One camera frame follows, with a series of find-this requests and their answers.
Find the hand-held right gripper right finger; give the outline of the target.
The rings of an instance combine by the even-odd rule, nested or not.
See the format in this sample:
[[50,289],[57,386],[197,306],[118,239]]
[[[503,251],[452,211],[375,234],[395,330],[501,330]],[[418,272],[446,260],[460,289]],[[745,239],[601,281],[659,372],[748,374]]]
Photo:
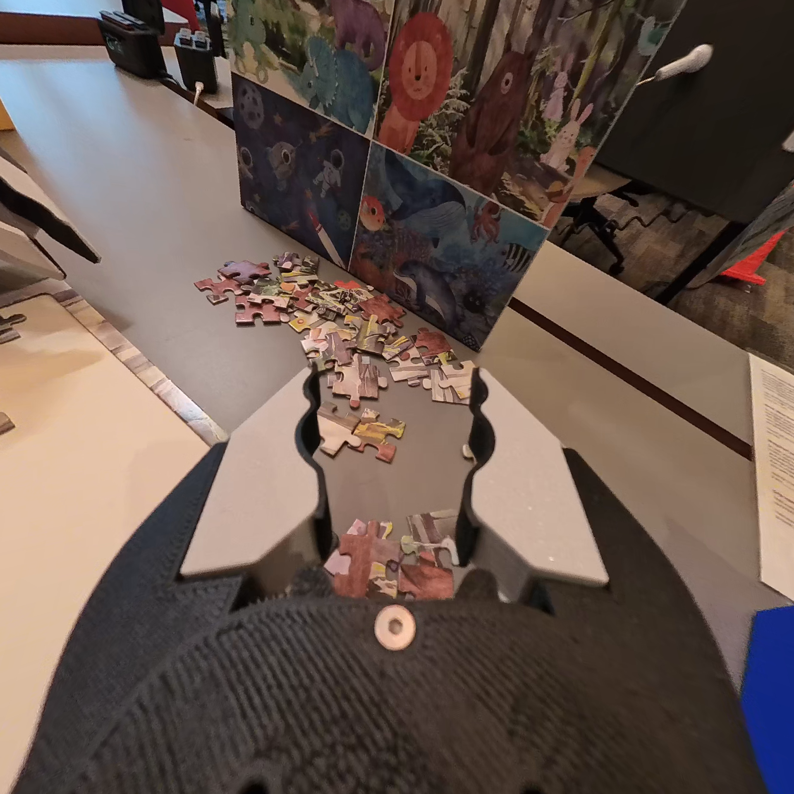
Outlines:
[[466,476],[456,524],[460,565],[495,576],[518,602],[536,580],[609,581],[563,446],[487,370],[476,368]]

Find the pile of puzzle pieces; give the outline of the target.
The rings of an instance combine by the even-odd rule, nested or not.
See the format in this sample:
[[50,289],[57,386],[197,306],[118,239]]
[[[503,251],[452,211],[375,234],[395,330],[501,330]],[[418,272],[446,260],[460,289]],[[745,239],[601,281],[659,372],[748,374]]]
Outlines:
[[[334,458],[343,448],[371,447],[377,461],[390,464],[396,451],[391,440],[402,437],[405,423],[381,419],[361,403],[378,400],[394,379],[426,389],[435,401],[468,405],[474,364],[455,361],[440,332],[422,327],[415,336],[401,334],[404,312],[386,295],[373,294],[372,287],[354,281],[327,283],[318,278],[318,268],[316,256],[301,259],[286,252],[275,256],[273,265],[228,262],[218,269],[217,279],[195,286],[211,292],[212,303],[233,296],[237,325],[253,326],[260,320],[302,334],[307,367],[314,366],[319,374],[321,441],[313,454],[316,462],[318,453]],[[341,575],[348,571],[351,553],[338,556],[336,544],[330,515],[327,569]]]

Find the office chair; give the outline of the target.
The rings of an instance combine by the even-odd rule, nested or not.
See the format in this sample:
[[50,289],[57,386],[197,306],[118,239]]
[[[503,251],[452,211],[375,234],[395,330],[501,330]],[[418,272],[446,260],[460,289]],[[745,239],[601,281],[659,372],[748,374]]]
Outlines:
[[625,257],[615,243],[618,225],[596,209],[596,202],[601,196],[609,194],[632,207],[638,207],[637,197],[652,192],[653,188],[648,184],[628,179],[601,165],[593,165],[574,188],[570,201],[561,214],[562,218],[569,218],[571,222],[556,244],[563,248],[572,236],[590,229],[615,259],[608,269],[609,275],[620,275],[624,269]]

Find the blue plastic bin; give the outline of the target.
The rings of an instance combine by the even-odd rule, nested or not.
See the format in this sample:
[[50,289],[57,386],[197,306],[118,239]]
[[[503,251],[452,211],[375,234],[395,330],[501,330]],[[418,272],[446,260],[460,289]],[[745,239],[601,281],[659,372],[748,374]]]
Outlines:
[[753,620],[741,705],[769,792],[793,792],[793,607]]

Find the black partition panel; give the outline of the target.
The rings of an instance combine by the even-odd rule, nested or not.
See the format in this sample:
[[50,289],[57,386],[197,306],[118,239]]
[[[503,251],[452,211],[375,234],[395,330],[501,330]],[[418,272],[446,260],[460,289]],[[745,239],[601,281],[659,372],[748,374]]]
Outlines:
[[792,180],[793,2],[688,1],[648,72],[702,44],[702,70],[636,88],[595,161],[749,224]]

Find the white paper sheet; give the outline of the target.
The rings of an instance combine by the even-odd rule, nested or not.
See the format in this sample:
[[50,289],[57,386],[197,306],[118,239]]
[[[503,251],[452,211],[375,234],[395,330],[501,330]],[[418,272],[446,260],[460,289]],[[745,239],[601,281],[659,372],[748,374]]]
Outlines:
[[749,354],[760,579],[793,600],[793,376]]

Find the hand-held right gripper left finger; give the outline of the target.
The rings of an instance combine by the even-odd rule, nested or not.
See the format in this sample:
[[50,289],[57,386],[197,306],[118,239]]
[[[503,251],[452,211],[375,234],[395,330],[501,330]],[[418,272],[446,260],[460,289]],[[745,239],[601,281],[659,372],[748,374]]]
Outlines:
[[305,367],[236,428],[181,565],[185,580],[242,575],[264,596],[330,555],[319,374]]

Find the lion jigsaw puzzle board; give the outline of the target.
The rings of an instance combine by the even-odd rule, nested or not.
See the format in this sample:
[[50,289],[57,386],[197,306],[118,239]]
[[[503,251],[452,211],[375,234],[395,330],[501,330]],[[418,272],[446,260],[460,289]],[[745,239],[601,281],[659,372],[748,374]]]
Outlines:
[[54,670],[134,530],[226,433],[65,282],[2,294],[2,759],[10,792]]

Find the colourful animal puzzle box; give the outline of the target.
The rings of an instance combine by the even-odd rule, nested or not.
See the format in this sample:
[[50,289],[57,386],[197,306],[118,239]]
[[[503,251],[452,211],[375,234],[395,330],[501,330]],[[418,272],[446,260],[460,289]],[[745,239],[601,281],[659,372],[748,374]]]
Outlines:
[[237,1],[241,203],[482,348],[678,1]]

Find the red plastic stand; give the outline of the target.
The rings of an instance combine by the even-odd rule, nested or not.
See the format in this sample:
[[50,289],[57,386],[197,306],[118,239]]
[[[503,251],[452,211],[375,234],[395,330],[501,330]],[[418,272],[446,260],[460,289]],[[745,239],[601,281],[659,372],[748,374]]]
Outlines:
[[786,232],[784,230],[771,236],[767,242],[763,243],[755,251],[721,273],[721,276],[744,283],[750,287],[765,285],[766,279],[758,274],[758,269],[766,261],[769,253],[775,249]]

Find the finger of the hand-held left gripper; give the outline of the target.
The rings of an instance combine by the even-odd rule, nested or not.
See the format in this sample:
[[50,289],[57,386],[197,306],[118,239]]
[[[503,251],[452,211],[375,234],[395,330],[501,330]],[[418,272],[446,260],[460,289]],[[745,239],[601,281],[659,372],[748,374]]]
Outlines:
[[1,225],[1,265],[2,271],[29,280],[67,278],[34,239],[12,225]]
[[1,204],[4,210],[27,226],[43,230],[58,243],[91,263],[99,263],[102,257],[76,230],[60,209],[42,191],[37,198],[38,186],[24,175],[1,176]]

